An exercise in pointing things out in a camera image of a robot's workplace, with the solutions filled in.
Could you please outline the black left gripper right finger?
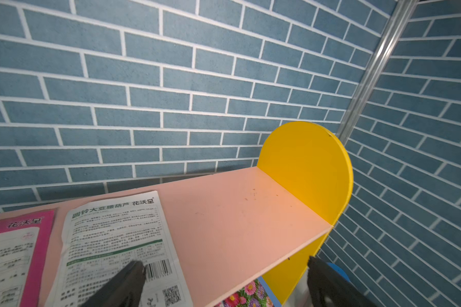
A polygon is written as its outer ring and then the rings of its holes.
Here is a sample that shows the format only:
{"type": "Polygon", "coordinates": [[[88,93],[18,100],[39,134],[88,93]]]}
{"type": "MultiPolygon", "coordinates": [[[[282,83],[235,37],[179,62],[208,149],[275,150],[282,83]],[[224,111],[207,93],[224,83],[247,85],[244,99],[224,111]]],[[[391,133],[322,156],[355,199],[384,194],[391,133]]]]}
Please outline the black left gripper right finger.
{"type": "Polygon", "coordinates": [[[307,266],[307,286],[313,306],[375,307],[373,302],[323,260],[309,257],[307,266]]]}

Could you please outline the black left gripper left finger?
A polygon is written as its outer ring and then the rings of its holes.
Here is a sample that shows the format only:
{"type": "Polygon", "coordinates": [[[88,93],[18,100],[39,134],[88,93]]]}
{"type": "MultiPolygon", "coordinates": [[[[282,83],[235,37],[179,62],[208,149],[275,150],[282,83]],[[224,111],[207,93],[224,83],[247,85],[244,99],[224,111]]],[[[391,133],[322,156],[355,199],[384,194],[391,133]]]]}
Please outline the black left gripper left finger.
{"type": "Polygon", "coordinates": [[[143,263],[131,261],[83,303],[82,307],[139,306],[145,281],[143,263]]]}

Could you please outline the white text back seed packet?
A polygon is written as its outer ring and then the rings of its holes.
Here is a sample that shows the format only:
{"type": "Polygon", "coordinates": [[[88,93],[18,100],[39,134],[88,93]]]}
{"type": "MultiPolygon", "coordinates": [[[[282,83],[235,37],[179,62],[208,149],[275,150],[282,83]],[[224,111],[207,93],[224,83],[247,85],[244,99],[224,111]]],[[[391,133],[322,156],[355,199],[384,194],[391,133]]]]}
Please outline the white text back seed packet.
{"type": "Polygon", "coordinates": [[[129,262],[145,270],[141,306],[193,306],[157,191],[69,211],[46,306],[81,306],[129,262]]]}

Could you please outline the mixed aster flower seed packet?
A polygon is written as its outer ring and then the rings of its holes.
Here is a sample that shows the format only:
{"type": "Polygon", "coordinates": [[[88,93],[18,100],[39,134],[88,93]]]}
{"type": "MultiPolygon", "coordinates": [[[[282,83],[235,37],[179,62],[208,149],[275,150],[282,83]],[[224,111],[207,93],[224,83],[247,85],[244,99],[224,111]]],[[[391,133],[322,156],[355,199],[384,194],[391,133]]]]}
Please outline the mixed aster flower seed packet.
{"type": "Polygon", "coordinates": [[[219,302],[215,307],[278,307],[282,306],[262,277],[219,302]]]}

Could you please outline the yellow wooden shelf unit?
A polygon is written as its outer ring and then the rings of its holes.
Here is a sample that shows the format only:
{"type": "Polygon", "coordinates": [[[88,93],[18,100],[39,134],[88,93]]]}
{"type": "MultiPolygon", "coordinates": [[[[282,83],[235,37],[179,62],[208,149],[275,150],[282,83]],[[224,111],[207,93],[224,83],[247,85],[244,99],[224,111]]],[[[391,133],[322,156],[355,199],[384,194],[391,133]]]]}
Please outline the yellow wooden shelf unit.
{"type": "Polygon", "coordinates": [[[262,277],[285,302],[343,213],[353,170],[328,129],[291,122],[266,139],[257,166],[0,214],[55,211],[37,306],[60,265],[67,213],[90,202],[157,191],[193,306],[215,306],[262,277]]]}

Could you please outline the pink back seed packet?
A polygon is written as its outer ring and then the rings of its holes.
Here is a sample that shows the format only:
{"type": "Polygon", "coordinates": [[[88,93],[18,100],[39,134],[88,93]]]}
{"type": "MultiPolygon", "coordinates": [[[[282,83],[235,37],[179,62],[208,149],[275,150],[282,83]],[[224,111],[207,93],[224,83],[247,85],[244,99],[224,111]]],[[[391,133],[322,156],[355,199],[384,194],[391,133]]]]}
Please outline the pink back seed packet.
{"type": "Polygon", "coordinates": [[[55,211],[0,219],[0,306],[37,306],[55,211]]]}

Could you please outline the clear pencil tube blue lid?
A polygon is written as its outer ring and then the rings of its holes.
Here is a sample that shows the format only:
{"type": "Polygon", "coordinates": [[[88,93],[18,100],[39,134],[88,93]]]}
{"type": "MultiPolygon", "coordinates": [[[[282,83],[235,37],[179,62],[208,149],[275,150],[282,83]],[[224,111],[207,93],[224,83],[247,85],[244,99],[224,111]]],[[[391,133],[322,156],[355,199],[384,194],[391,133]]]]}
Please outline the clear pencil tube blue lid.
{"type": "Polygon", "coordinates": [[[336,264],[332,262],[327,262],[327,265],[330,268],[332,268],[335,272],[337,272],[341,277],[343,277],[346,281],[350,282],[350,279],[347,273],[342,268],[340,268],[339,266],[337,266],[336,264]]]}

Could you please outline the aluminium corner post right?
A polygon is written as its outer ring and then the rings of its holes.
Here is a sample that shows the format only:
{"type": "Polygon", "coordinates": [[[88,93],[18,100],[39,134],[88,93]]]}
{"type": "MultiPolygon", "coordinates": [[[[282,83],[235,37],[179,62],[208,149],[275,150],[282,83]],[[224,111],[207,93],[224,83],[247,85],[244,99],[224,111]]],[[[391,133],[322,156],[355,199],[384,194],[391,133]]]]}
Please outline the aluminium corner post right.
{"type": "Polygon", "coordinates": [[[408,21],[414,13],[418,1],[402,0],[395,6],[393,15],[387,22],[379,45],[369,61],[361,82],[356,88],[351,103],[345,112],[336,136],[345,145],[370,98],[381,73],[385,69],[393,50],[408,21]]]}

